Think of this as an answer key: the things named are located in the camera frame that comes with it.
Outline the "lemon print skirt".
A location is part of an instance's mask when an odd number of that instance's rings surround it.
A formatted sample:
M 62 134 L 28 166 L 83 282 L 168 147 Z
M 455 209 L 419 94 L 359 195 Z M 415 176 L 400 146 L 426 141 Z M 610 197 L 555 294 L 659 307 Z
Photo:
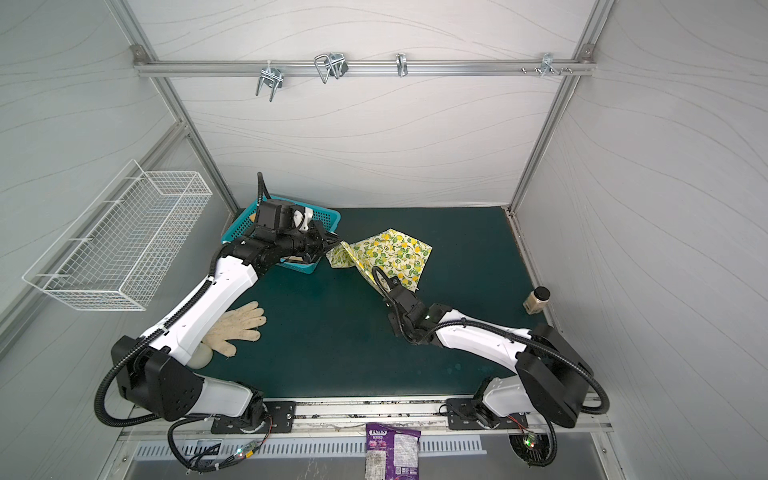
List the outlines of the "lemon print skirt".
M 374 267 L 379 267 L 388 278 L 395 277 L 407 290 L 416 292 L 432 250 L 432 246 L 408 234 L 388 229 L 352 244 L 341 241 L 326 258 L 334 269 L 355 268 L 379 294 Z

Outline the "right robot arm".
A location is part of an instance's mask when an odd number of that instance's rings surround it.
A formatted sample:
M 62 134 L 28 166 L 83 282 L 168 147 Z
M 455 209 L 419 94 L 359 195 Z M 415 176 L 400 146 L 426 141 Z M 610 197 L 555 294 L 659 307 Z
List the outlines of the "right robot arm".
M 401 287 L 382 289 L 394 333 L 412 345 L 460 350 L 512 372 L 491 377 L 474 394 L 475 420 L 494 428 L 503 418 L 537 413 L 573 428 L 581 414 L 603 415 L 611 403 L 591 367 L 548 325 L 517 329 L 481 321 L 442 304 L 426 305 Z

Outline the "teal plastic basket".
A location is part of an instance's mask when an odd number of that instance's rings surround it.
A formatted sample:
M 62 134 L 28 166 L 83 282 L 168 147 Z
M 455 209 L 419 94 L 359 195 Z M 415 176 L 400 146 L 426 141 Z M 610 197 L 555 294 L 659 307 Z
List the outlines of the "teal plastic basket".
M 284 200 L 284 197 L 276 196 L 276 199 L 278 200 Z M 342 215 L 339 211 L 320 207 L 313 204 L 308 204 L 305 202 L 297 201 L 297 200 L 289 200 L 292 203 L 295 203 L 297 205 L 301 205 L 303 207 L 311 208 L 313 210 L 313 219 L 317 221 L 321 221 L 323 223 L 323 226 L 325 230 L 329 233 L 335 233 L 337 230 L 337 227 L 339 223 L 341 222 Z M 244 209 L 240 215 L 233 221 L 233 223 L 229 226 L 228 230 L 223 235 L 221 242 L 231 242 L 237 237 L 241 236 L 245 233 L 245 231 L 253 224 L 253 220 L 251 219 L 252 216 L 254 216 L 257 212 L 257 203 L 253 202 L 249 207 Z M 301 264 L 301 263 L 282 263 L 281 267 L 297 271 L 303 274 L 311 274 L 316 269 L 318 263 L 315 262 L 313 264 Z

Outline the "beige knit glove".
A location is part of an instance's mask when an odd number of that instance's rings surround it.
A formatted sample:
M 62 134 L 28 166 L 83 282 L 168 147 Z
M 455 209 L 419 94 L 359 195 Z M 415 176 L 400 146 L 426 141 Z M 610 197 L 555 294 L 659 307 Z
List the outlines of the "beige knit glove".
M 237 353 L 233 341 L 256 342 L 261 338 L 259 328 L 267 322 L 265 310 L 257 301 L 225 312 L 202 339 L 202 344 L 224 357 Z

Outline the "tan bottle black cap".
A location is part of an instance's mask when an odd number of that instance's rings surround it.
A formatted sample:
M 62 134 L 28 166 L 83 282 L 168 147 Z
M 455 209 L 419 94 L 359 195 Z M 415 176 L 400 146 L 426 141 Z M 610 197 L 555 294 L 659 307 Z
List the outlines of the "tan bottle black cap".
M 545 286 L 535 287 L 523 302 L 523 308 L 528 315 L 541 313 L 551 298 L 551 291 Z

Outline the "cream bottle left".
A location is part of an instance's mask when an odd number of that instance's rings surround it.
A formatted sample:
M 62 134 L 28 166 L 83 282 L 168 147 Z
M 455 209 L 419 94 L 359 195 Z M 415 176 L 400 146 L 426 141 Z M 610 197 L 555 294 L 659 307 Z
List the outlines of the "cream bottle left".
M 205 343 L 199 343 L 186 366 L 193 370 L 205 368 L 213 359 L 213 350 Z

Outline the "purple snack bag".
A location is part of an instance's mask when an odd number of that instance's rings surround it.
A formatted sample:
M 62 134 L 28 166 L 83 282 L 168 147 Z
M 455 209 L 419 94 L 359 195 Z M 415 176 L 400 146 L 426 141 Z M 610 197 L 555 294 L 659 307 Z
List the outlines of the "purple snack bag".
M 418 480 L 421 432 L 366 424 L 365 480 Z

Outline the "metal u-bolt clamp left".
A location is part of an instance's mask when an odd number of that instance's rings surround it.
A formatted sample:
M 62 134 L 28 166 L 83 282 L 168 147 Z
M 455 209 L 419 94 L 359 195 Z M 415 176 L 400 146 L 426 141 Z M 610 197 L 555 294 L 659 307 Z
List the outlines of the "metal u-bolt clamp left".
M 255 95 L 259 96 L 262 92 L 267 92 L 269 101 L 273 102 L 277 91 L 283 87 L 283 83 L 284 75 L 282 71 L 271 65 L 267 65 L 260 71 Z

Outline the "metal u-bolt clamp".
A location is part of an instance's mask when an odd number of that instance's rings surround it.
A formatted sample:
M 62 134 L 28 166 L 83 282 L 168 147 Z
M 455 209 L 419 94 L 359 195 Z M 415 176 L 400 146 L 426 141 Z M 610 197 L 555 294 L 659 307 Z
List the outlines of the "metal u-bolt clamp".
M 271 65 L 267 65 L 260 71 L 255 95 L 259 96 L 262 92 L 267 92 L 269 101 L 273 102 L 277 91 L 283 87 L 283 83 L 284 75 L 282 71 Z
M 330 78 L 338 80 L 349 71 L 345 55 L 339 52 L 319 54 L 314 58 L 313 64 L 323 84 L 327 84 Z

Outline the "small metal hook clamp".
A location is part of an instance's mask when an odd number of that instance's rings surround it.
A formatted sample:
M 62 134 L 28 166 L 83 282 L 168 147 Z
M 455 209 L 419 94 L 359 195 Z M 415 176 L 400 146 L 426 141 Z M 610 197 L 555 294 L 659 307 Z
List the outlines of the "small metal hook clamp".
M 398 77 L 406 77 L 408 75 L 408 63 L 406 55 L 404 53 L 397 53 L 395 56 L 395 62 Z

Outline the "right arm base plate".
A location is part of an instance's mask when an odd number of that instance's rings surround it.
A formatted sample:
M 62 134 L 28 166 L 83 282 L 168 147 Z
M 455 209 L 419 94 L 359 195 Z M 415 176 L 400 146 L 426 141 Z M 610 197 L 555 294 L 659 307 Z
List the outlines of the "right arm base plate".
M 449 398 L 440 405 L 438 414 L 447 418 L 452 431 L 528 429 L 525 414 L 497 416 L 479 400 L 470 398 Z

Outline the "aluminium front rail frame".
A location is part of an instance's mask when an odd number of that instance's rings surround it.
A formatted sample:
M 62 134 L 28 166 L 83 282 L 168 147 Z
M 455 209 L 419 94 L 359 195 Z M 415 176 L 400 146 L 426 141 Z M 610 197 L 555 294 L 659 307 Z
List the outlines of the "aluminium front rail frame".
M 297 403 L 293 428 L 281 435 L 357 435 L 364 433 L 367 423 L 419 430 L 424 433 L 448 434 L 447 418 L 438 414 L 438 408 L 448 398 L 442 396 L 405 397 L 328 397 L 269 399 L 268 401 L 295 401 Z M 545 432 L 547 425 L 539 413 L 524 413 L 528 429 Z M 179 432 L 192 437 L 211 433 L 215 418 L 205 417 L 199 422 L 185 424 Z M 469 430 L 488 434 L 519 434 L 518 430 Z

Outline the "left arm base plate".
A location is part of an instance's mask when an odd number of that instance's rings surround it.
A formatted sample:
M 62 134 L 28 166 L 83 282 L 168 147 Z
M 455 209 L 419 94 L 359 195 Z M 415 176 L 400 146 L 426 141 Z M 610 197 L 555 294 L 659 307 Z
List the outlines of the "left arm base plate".
M 257 399 L 240 417 L 216 417 L 212 434 L 290 433 L 297 403 L 295 401 L 264 401 Z

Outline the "aluminium crossbar rail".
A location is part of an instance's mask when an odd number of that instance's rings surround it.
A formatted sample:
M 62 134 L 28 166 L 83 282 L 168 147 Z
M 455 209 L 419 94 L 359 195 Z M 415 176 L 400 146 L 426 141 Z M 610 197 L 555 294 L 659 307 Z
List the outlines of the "aluminium crossbar rail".
M 523 75 L 521 67 L 533 68 L 541 58 L 526 60 L 415 60 L 407 58 L 406 77 L 512 77 Z M 349 78 L 392 77 L 399 78 L 395 57 L 385 60 L 347 60 Z M 558 67 L 569 67 L 568 76 L 590 76 L 597 70 L 595 62 L 579 62 L 554 59 Z M 146 78 L 257 78 L 267 65 L 278 68 L 286 78 L 317 78 L 319 75 L 312 60 L 271 61 L 155 61 L 136 64 L 134 70 Z

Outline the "metal bracket right end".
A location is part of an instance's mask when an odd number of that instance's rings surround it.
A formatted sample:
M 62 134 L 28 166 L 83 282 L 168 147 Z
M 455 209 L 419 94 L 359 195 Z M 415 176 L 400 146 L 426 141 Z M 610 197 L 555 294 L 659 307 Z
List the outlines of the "metal bracket right end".
M 568 76 L 572 73 L 569 67 L 558 67 L 554 64 L 554 57 L 551 53 L 546 53 L 541 58 L 540 64 L 533 68 L 521 67 L 520 72 L 523 75 L 536 75 L 538 77 L 548 76 Z

